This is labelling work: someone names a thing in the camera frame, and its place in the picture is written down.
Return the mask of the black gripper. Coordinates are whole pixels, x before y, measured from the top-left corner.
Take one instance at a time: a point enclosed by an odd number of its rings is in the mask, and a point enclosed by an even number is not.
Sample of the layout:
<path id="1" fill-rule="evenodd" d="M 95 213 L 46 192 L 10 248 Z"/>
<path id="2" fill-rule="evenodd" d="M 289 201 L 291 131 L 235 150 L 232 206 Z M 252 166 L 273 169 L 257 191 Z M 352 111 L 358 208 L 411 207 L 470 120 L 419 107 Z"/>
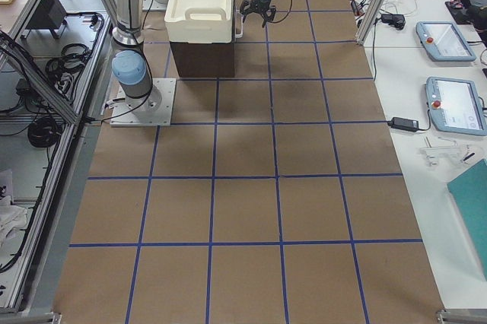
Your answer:
<path id="1" fill-rule="evenodd" d="M 265 27 L 268 23 L 273 23 L 276 7 L 274 5 L 269 6 L 269 0 L 242 0 L 239 12 L 242 18 L 242 23 L 245 22 L 249 13 L 260 13 L 261 18 L 263 19 L 262 27 Z"/>

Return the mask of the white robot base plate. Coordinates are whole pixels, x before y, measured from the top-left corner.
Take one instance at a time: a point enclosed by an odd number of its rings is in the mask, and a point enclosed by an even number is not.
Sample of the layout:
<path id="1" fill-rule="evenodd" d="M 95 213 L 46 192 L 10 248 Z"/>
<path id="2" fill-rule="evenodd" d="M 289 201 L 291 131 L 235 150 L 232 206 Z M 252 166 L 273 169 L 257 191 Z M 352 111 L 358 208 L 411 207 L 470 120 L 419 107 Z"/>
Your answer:
<path id="1" fill-rule="evenodd" d="M 155 78 L 147 100 L 127 98 L 119 86 L 116 97 L 123 100 L 113 105 L 108 122 L 113 127 L 170 126 L 176 86 L 175 78 Z"/>

